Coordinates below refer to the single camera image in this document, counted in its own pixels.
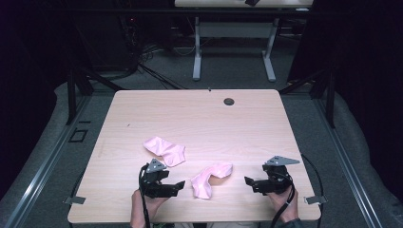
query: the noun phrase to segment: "table top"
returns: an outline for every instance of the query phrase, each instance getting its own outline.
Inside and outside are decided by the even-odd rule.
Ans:
[[[233,105],[223,100],[231,98]],[[154,136],[185,146],[186,161],[172,168],[163,184],[185,181],[178,196],[158,211],[155,222],[262,221],[273,218],[272,204],[253,193],[244,177],[267,180],[261,166],[272,157],[299,160],[287,165],[299,192],[301,219],[318,219],[317,205],[297,143],[275,90],[130,90],[115,94],[73,204],[72,223],[129,222],[131,195],[143,165],[162,157],[143,142]],[[191,179],[207,166],[231,162],[230,176],[211,177],[211,199],[193,196]]]
[[[310,8],[313,0],[259,0],[251,7],[245,0],[175,0],[183,8]]]

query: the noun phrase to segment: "white table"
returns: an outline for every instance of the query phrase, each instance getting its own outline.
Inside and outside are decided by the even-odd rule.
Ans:
[[[310,8],[313,0],[260,0],[254,7],[245,4],[244,0],[175,0],[178,8],[265,8],[265,9],[302,9]],[[267,78],[276,81],[276,75],[270,61],[273,44],[278,30],[278,19],[273,23],[210,23],[195,20],[195,64],[193,80],[201,78],[202,50],[201,37],[246,37],[268,38],[266,50],[262,51],[263,63]]]

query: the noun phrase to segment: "pink cloth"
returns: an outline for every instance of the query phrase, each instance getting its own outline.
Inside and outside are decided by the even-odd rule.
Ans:
[[[208,182],[210,176],[213,175],[221,179],[229,176],[231,173],[232,163],[229,162],[222,162],[205,168],[198,176],[191,180],[195,197],[210,199],[212,194],[211,185]]]
[[[185,161],[184,146],[168,142],[160,137],[153,137],[143,143],[150,152],[163,156],[163,161],[169,167],[173,167]]]

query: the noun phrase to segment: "black curtain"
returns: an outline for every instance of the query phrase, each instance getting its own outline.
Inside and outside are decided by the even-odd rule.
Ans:
[[[60,84],[58,79],[46,77],[53,66],[43,70],[38,64],[40,60],[32,57],[10,12],[3,11],[0,18],[0,198],[41,137],[56,105],[53,88]]]
[[[353,17],[308,21],[289,80],[333,68],[336,91],[366,137],[372,166],[403,201],[403,182],[396,179],[403,176],[403,5],[376,0],[315,2],[316,11],[331,9],[351,11]]]

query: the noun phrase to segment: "round hole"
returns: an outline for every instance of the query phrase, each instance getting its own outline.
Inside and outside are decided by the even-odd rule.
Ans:
[[[234,100],[231,99],[231,98],[225,98],[225,99],[224,99],[224,103],[225,103],[226,105],[233,105],[233,104],[234,104]]]

